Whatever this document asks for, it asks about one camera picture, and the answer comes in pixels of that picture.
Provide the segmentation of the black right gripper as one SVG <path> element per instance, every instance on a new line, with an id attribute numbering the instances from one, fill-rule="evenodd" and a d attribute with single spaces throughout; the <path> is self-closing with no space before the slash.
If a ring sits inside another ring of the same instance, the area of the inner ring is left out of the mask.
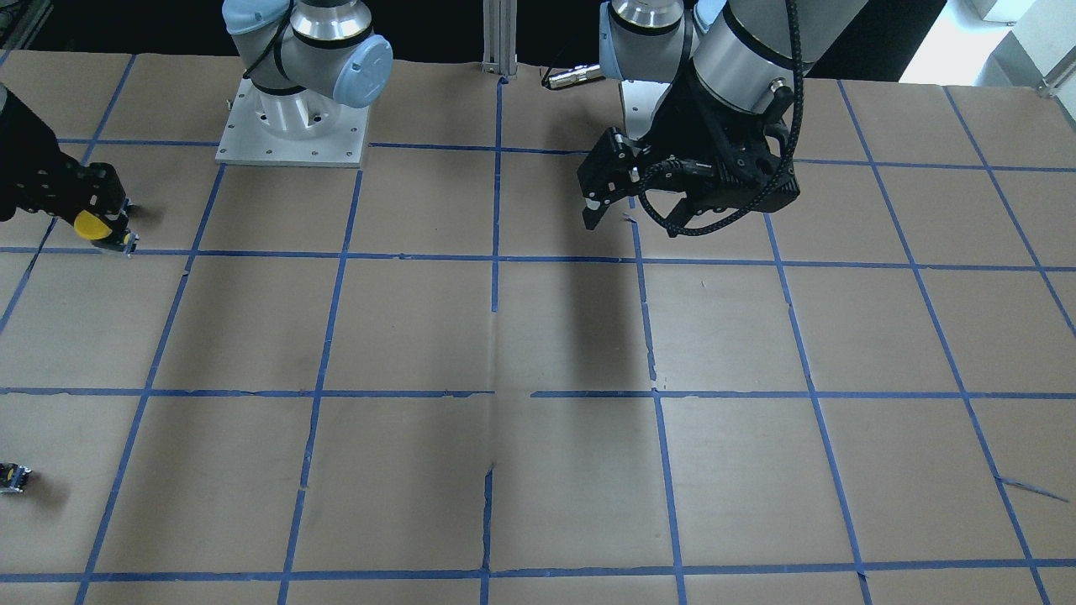
<path id="1" fill-rule="evenodd" d="M 85 211 L 108 224 L 127 222 L 126 192 L 107 161 L 82 165 L 24 101 L 1 87 L 1 221 L 17 210 L 46 212 L 72 224 Z"/>

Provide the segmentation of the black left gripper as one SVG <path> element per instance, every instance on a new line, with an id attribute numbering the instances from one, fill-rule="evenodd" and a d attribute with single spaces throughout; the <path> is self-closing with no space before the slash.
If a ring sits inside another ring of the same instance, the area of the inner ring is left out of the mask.
<path id="1" fill-rule="evenodd" d="M 732 108 L 683 66 L 634 140 L 611 127 L 587 152 L 577 177 L 587 231 L 612 205 L 635 197 L 670 238 L 704 236 L 750 212 L 777 212 L 797 198 L 793 156 L 797 126 L 794 76 L 771 80 L 761 113 Z"/>

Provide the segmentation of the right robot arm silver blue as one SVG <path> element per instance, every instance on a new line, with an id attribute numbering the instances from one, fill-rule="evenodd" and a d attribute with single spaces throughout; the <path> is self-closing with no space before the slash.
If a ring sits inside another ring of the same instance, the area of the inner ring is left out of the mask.
<path id="1" fill-rule="evenodd" d="M 370 108 L 393 50 L 362 1 L 226 1 L 245 65 L 215 160 L 233 166 L 360 167 Z M 105 161 L 84 165 L 3 88 L 3 219 L 44 212 L 99 241 L 127 225 L 128 198 Z"/>

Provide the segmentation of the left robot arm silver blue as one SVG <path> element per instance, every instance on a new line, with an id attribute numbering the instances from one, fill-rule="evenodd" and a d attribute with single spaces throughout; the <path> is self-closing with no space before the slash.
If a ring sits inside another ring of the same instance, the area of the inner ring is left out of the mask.
<path id="1" fill-rule="evenodd" d="M 725 229 L 799 196 L 804 78 L 862 1 L 606 1 L 604 76 L 666 85 L 648 129 L 608 128 L 580 165 L 582 221 L 635 197 L 670 237 Z"/>

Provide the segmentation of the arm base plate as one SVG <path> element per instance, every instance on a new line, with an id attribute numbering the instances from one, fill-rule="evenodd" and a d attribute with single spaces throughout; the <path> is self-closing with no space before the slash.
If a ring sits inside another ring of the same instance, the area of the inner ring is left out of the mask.
<path id="1" fill-rule="evenodd" d="M 624 130 L 634 140 L 648 133 L 654 111 L 669 88 L 667 82 L 627 80 L 620 82 Z"/>
<path id="2" fill-rule="evenodd" d="M 269 95 L 243 79 L 215 160 L 230 166 L 360 169 L 369 112 L 316 92 Z"/>

